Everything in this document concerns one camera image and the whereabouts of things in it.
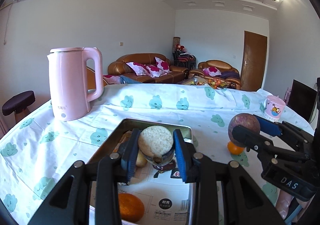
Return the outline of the person's hand on gripper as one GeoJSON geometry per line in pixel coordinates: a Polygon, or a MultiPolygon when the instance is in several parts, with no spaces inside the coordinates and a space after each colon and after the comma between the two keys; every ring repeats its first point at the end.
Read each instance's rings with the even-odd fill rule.
{"type": "MultiPolygon", "coordinates": [[[[289,206],[290,203],[293,199],[293,196],[288,194],[287,192],[280,190],[277,202],[276,202],[276,209],[278,211],[278,213],[280,214],[282,219],[285,219],[289,213],[289,206]]],[[[303,202],[301,200],[297,200],[297,202],[299,203],[299,205],[302,207],[302,209],[300,210],[300,212],[293,218],[293,222],[297,222],[305,213],[306,209],[308,208],[308,206],[310,205],[311,201],[313,200],[313,198],[311,200],[309,200],[308,202],[303,202]]]]}

